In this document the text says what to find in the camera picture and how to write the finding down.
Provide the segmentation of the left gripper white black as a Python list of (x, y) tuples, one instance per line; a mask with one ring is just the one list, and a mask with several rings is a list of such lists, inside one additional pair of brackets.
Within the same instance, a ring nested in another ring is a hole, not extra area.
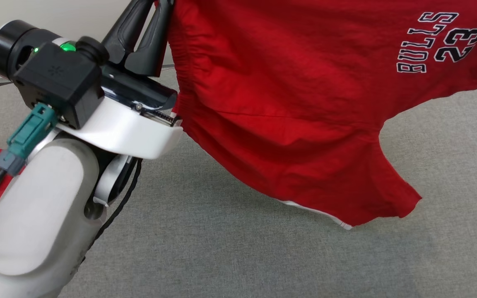
[[(153, 0), (131, 0), (106, 34), (102, 45), (106, 47), (111, 63), (123, 64), (130, 53), (125, 61), (127, 70), (137, 75), (159, 77), (173, 0), (158, 0), (134, 51), (153, 3)], [(0, 27), (0, 76), (16, 86), (12, 75), (28, 60), (34, 48), (49, 41), (64, 50), (75, 50), (76, 41), (19, 19)], [(66, 126), (58, 118), (53, 130), (61, 130), (104, 151), (133, 158), (155, 160), (170, 151), (183, 129), (177, 118), (164, 114), (163, 110), (173, 106), (177, 92), (152, 79), (138, 79), (107, 62), (101, 69), (104, 98), (91, 118), (80, 130)]]

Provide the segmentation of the red Bulls 23 shorts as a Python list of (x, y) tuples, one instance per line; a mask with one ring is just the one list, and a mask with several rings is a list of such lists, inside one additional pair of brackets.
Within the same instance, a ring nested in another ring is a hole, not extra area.
[(168, 41), (184, 131), (345, 229), (422, 199), (382, 151), (386, 121), (477, 89), (477, 0), (176, 0)]

